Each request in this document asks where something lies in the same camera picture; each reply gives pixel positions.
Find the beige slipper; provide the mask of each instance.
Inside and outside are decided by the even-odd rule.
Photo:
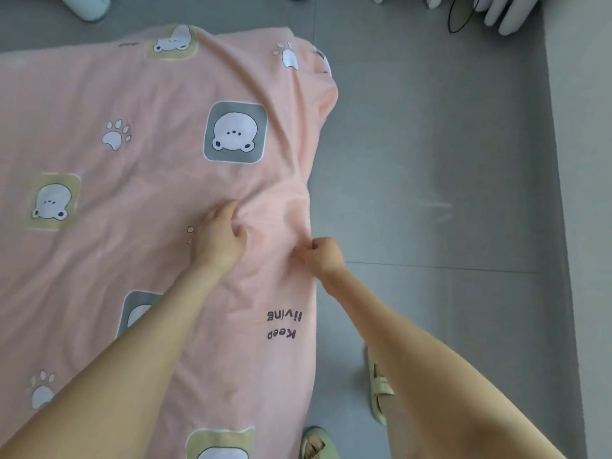
[[[394,395],[394,391],[389,386],[389,382],[387,382],[387,378],[379,375],[379,366],[376,361],[374,361],[374,356],[370,352],[368,348],[368,366],[370,367],[370,401],[372,406],[372,414],[374,418],[387,426],[387,419],[383,416],[383,412],[381,411],[381,407],[378,404],[378,396],[379,395]]]
[[[340,459],[338,450],[325,430],[317,426],[311,426],[302,436],[302,447],[300,448],[300,459],[306,455],[306,443],[310,436],[316,436],[323,443],[323,448],[315,454],[312,459]]]

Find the paw print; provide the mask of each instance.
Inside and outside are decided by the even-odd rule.
[[[282,43],[277,43],[276,46],[279,49],[272,51],[272,54],[274,56],[278,56],[282,53],[281,56],[283,58],[283,64],[285,65],[285,67],[292,67],[296,71],[299,70],[299,67],[297,66],[297,56],[295,56],[295,53],[292,50],[293,46],[291,45],[291,42],[287,41],[287,47],[285,47],[285,45]]]
[[[32,409],[38,409],[53,399],[55,393],[49,386],[53,382],[55,382],[55,373],[47,377],[47,372],[44,370],[40,371],[38,377],[32,377]]]
[[[194,228],[192,225],[189,225],[189,227],[187,227],[187,233],[188,233],[188,234],[192,234],[194,230],[195,230],[195,228]],[[188,244],[188,245],[191,245],[191,240],[193,240],[193,238],[190,238],[190,239],[187,241],[187,244]]]
[[[102,143],[104,145],[110,145],[113,151],[117,151],[121,146],[132,139],[132,136],[128,134],[130,126],[126,125],[123,129],[123,121],[119,119],[117,122],[112,123],[108,121],[106,124],[107,132],[102,135]]]

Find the forearm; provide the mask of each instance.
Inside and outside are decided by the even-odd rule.
[[[156,306],[0,449],[0,457],[142,457],[193,322],[218,279],[212,268],[181,274]]]
[[[336,273],[323,285],[355,324],[382,366],[417,438],[434,457],[463,458],[485,447],[498,451],[493,444],[497,442],[505,444],[507,452],[520,453],[523,440],[544,441],[548,446],[537,449],[556,451],[476,369],[388,308],[350,272]],[[521,441],[513,442],[507,432],[519,432]]]

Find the black cable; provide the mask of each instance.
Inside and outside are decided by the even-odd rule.
[[[453,14],[453,8],[455,7],[455,3],[457,0],[453,0],[453,4],[450,6],[450,9],[448,11],[448,32],[449,33],[457,33],[460,30],[463,29],[463,27],[465,27],[466,25],[468,25],[468,22],[470,22],[470,19],[472,19],[472,16],[474,15],[474,13],[476,12],[476,8],[478,7],[478,4],[480,3],[480,0],[478,0],[475,4],[474,4],[474,9],[472,10],[472,13],[468,16],[468,20],[465,21],[463,23],[463,25],[461,27],[459,27],[459,29],[457,30],[453,30],[450,26],[450,16],[451,14]]]

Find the pink blanket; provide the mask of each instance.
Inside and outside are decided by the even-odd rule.
[[[0,87],[0,443],[156,304],[196,219],[235,198],[247,253],[196,323],[147,457],[296,457],[316,311],[290,252],[337,99],[324,56],[289,29],[174,25],[2,54]]]

